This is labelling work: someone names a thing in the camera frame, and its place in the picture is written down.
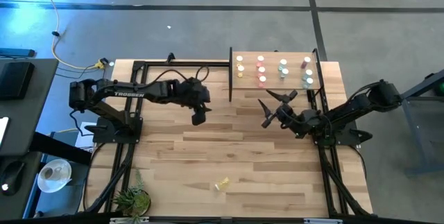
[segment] wooden board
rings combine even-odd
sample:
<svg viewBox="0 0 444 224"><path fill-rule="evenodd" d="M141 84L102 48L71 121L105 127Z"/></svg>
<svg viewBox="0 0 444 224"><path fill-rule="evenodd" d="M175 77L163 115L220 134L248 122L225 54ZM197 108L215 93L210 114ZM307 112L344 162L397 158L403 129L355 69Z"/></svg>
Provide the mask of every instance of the wooden board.
<svg viewBox="0 0 444 224"><path fill-rule="evenodd" d="M240 55L244 58L242 65L244 66L244 72L242 77L237 76L237 61L236 57ZM311 69L313 71L314 83L310 88L318 89L319 79L316 69L316 61L313 53L295 53L295 52L265 52L265 51L235 51L233 52L233 88L234 89L259 89L259 79L257 72L257 56L264 56L263 66L265 68L264 75L266 76L266 82L264 83L264 89L302 89L302 76L305 74L305 69ZM301 69L300 66L305 57L310 57L311 62ZM278 70L281 59L287 60L287 69L289 74L285 79L280 79L280 71Z"/></svg>
<svg viewBox="0 0 444 224"><path fill-rule="evenodd" d="M346 100L339 64L321 64L329 106L338 106ZM133 60L117 60L112 78L129 81L132 66ZM150 68L148 79L164 69ZM187 77L194 76L196 69L177 68ZM144 127L133 168L141 171L145 190L153 199L147 215L326 217L318 151L311 139L294 139L277 122L263 129L257 98L271 108L278 106L277 101L264 90L248 89L233 91L235 100L229 103L228 69L210 71L205 85L212 100L208 107L213 111L201 126L191 125L191 110L144 101ZM167 73L163 79L168 78L179 77ZM125 99L108 98L107 103L123 109ZM301 92L291 105L296 112L309 108L307 96ZM105 145L94 160L87 205L110 179L115 148L115 144ZM345 185L371 212L359 156L349 147L338 147L338 154ZM134 171L130 184L135 183ZM214 184L225 177L230 179L226 190L215 190ZM333 192L339 209L336 190Z"/></svg>

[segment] white cable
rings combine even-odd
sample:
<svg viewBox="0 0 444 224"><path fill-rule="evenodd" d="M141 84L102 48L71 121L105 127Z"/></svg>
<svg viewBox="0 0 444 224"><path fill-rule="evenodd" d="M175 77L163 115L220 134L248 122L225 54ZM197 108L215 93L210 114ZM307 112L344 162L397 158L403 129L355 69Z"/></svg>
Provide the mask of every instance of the white cable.
<svg viewBox="0 0 444 224"><path fill-rule="evenodd" d="M60 16L58 14L58 11L57 11L56 5L54 4L54 1L53 0L50 0L50 1L53 4L54 10L55 10L55 14L57 15L57 27L55 28L55 32L58 34L58 28L59 28L59 25L60 25ZM57 38L57 36L54 35L53 36L53 44L51 46L51 50L52 50L53 56L56 58L56 60L58 60L58 62L61 62L62 64L66 65L68 67L74 68L74 69L95 69L95 68L97 68L95 65L91 66L91 67L77 67L77 66L74 66L72 64L68 64L67 62L61 60L57 56L57 54L56 54L56 38Z"/></svg>

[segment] black table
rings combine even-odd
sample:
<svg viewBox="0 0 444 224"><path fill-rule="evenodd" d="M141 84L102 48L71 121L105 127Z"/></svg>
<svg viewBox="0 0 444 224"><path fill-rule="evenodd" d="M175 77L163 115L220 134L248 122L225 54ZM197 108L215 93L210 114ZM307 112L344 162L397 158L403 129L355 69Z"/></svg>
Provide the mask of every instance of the black table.
<svg viewBox="0 0 444 224"><path fill-rule="evenodd" d="M23 99L0 101L0 117L10 121L0 145L0 171L12 161L26 163L22 186L13 196L0 193L0 220L22 218L29 193L40 168L42 153L89 165L91 153L35 131L49 93L58 61L55 59L0 60L0 72L9 62L31 62L34 72Z"/></svg>

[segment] succulent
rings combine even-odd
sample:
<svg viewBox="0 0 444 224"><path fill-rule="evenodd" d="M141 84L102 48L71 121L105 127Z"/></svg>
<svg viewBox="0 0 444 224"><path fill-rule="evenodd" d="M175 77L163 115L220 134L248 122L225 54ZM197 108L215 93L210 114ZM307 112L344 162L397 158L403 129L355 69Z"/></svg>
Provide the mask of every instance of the succulent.
<svg viewBox="0 0 444 224"><path fill-rule="evenodd" d="M136 169L136 185L128 187L125 191L119 191L114 203L118 205L117 211L130 216L133 223L140 223L140 216L150 207L151 198L144 191L144 181L139 169Z"/></svg>

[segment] gray concrete floor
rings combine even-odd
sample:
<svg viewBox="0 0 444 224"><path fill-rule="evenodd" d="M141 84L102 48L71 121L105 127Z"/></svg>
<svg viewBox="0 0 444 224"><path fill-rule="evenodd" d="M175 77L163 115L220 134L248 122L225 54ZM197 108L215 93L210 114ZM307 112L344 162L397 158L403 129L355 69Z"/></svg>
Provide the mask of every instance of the gray concrete floor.
<svg viewBox="0 0 444 224"><path fill-rule="evenodd" d="M66 3L308 6L308 0L55 0ZM444 0L316 0L318 6L442 7ZM443 14L321 13L328 60L339 61L348 94L384 78L400 92L444 67ZM311 51L316 47L310 12L60 10L64 37L59 56L89 65L99 58L227 58L228 48L245 51ZM0 43L31 48L51 58L52 10L0 9ZM102 74L88 74L101 78ZM40 132L72 128L68 86L56 77ZM79 115L93 121L92 114ZM408 178L418 152L401 109L372 113L358 126L374 134L363 144L368 188L375 213L390 218L444 222L444 172Z"/></svg>

